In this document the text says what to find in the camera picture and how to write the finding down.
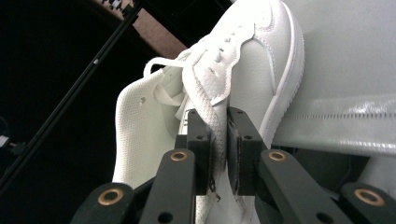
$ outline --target white shoelace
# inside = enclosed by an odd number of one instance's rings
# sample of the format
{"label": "white shoelace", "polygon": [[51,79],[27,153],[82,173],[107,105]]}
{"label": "white shoelace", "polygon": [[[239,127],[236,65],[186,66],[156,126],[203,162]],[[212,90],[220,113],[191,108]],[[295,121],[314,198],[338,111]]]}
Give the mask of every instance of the white shoelace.
{"label": "white shoelace", "polygon": [[[183,58],[190,55],[190,50],[187,49],[180,53],[179,58]],[[165,65],[165,66],[174,66],[180,67],[183,69],[192,69],[192,66],[189,66],[186,62],[178,61],[178,60],[169,60],[165,58],[154,58],[148,62],[144,70],[144,76],[149,76],[151,74],[151,68],[154,64]],[[208,128],[212,132],[212,143],[214,144],[214,151],[211,152],[211,159],[210,159],[210,169],[211,174],[210,176],[210,191],[208,196],[209,197],[199,197],[197,199],[197,209],[203,209],[200,212],[201,214],[197,214],[197,217],[201,219],[201,222],[205,222],[205,219],[208,215],[210,210],[210,204],[218,198],[219,195],[217,193],[216,183],[219,183],[219,176],[224,169],[225,166],[225,139],[223,136],[223,130],[221,128],[219,117],[213,108],[212,104],[210,103],[210,99],[207,96],[204,87],[202,86],[201,82],[197,78],[197,76],[187,77],[186,73],[183,72],[182,80],[186,90],[186,93],[189,95],[192,104],[194,105],[196,111],[201,116],[202,120],[206,123]],[[166,94],[166,92],[157,92],[158,94]],[[208,207],[199,208],[199,203],[201,205],[208,204]]]}

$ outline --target shoe upper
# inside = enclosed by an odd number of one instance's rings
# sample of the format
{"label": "shoe upper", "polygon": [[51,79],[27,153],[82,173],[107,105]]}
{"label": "shoe upper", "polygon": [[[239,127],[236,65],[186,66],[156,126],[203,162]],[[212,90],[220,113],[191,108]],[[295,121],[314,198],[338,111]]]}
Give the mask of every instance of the shoe upper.
{"label": "shoe upper", "polygon": [[[231,102],[247,111],[257,129],[262,126],[290,69],[290,20],[279,0],[239,0],[211,34],[180,54],[176,61],[183,62],[182,68],[167,66],[151,74],[149,64],[145,76],[117,101],[113,181],[136,188],[155,176],[163,153],[174,147],[180,114],[190,100],[212,133],[211,171],[218,189],[197,200],[197,222],[250,220],[252,201],[232,195],[224,172],[226,108]],[[222,199],[211,212],[215,194]]]}

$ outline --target shoelace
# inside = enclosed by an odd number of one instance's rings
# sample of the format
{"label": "shoelace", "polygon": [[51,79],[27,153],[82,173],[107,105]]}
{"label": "shoelace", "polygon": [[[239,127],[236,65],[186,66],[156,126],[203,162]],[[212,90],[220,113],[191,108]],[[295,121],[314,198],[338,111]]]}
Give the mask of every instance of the shoelace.
{"label": "shoelace", "polygon": [[[203,43],[205,42],[205,38],[203,38],[200,42],[198,43]],[[183,52],[180,53],[180,56],[178,58],[183,58],[189,56],[191,53],[190,49],[187,49]],[[219,53],[211,53],[212,55],[216,55],[214,57],[214,60],[219,60]],[[173,66],[173,67],[180,67],[183,69],[192,69],[192,66],[189,66],[186,62],[180,61],[178,59],[176,60],[169,60],[165,58],[154,58],[148,62],[148,64],[145,67],[144,70],[144,76],[149,76],[151,75],[151,68],[154,64],[158,65],[165,65],[165,66]],[[223,139],[223,130],[221,129],[221,125],[219,122],[219,118],[217,116],[217,113],[215,109],[213,108],[212,104],[210,103],[210,99],[207,96],[204,87],[202,86],[201,82],[197,78],[197,76],[192,76],[192,77],[186,77],[186,73],[183,73],[183,84],[186,90],[186,93],[189,95],[192,104],[194,105],[195,109],[197,110],[198,114],[201,116],[202,120],[206,123],[206,125],[209,127],[211,132],[213,133],[213,138],[212,140],[214,141],[214,148],[215,148],[215,153],[214,157],[212,159],[216,160],[216,163],[219,164],[219,166],[216,165],[213,166],[212,170],[212,177],[211,177],[211,184],[210,184],[210,189],[212,192],[216,193],[216,182],[219,179],[219,174],[222,171],[222,167],[224,164],[224,159],[225,159],[225,152],[224,152],[224,141]],[[163,96],[166,94],[161,88],[157,89],[156,92],[161,95],[161,98],[166,98],[169,99],[167,96]],[[170,103],[171,101],[162,101],[162,103],[165,103],[167,105],[180,105],[179,102],[175,103]]]}

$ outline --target shoe sole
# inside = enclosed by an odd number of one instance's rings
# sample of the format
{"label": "shoe sole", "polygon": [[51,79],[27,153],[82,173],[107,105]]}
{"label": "shoe sole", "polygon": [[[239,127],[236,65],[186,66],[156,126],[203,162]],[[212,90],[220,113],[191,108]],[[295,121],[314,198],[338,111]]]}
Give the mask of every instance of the shoe sole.
{"label": "shoe sole", "polygon": [[[279,86],[277,87],[276,95],[271,100],[259,129],[259,133],[262,135],[263,141],[268,148],[271,148],[271,143],[274,139],[276,129],[300,87],[304,70],[303,33],[296,20],[291,15],[289,8],[285,4],[283,4],[283,6],[287,11],[290,20],[290,53],[287,66],[283,72],[282,78],[280,79]],[[303,56],[303,60],[296,61],[301,56]]]}

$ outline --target shoe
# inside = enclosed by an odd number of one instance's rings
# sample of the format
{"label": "shoe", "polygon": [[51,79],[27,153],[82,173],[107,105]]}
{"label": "shoe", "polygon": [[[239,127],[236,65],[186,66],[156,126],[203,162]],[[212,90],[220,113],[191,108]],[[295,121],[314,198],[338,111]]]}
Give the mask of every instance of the shoe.
{"label": "shoe", "polygon": [[[166,67],[151,72],[154,64]],[[226,108],[246,111],[271,146],[303,68],[303,36],[286,5],[235,2],[209,35],[175,60],[151,60],[144,77],[121,92],[113,181],[136,188],[154,177],[163,153],[185,130],[183,118],[195,108],[211,132],[216,186],[197,197],[196,223],[250,223],[257,218],[253,199],[232,194],[225,167]]]}

